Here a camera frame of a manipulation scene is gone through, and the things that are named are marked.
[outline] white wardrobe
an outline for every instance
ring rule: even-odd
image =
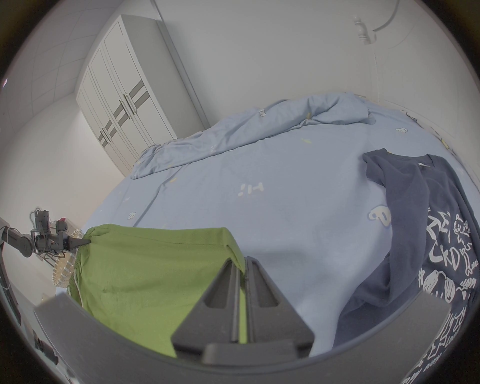
[[[208,128],[156,20],[139,16],[121,15],[107,31],[83,74],[77,102],[125,176],[151,145]]]

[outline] green garment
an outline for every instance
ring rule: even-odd
[[[245,260],[226,228],[90,228],[78,249],[69,292],[102,324],[156,352],[175,357],[170,337],[226,259]],[[241,317],[241,339],[245,339]]]

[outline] blue blanket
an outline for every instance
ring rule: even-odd
[[[84,228],[228,228],[315,332],[319,354],[390,250],[385,190],[361,158],[379,148],[444,157],[480,212],[479,192],[440,141],[400,111],[329,94],[253,108],[147,149]]]

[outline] ceiling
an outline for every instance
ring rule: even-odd
[[[33,116],[74,91],[96,35],[121,3],[63,0],[33,30],[0,93],[0,149]]]

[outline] blue bed sheet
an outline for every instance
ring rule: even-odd
[[[385,191],[361,158],[379,148],[444,157],[480,212],[480,193],[440,141],[400,111],[329,94],[147,149],[84,229],[228,228],[314,331],[316,355],[332,348],[340,312],[390,249]]]

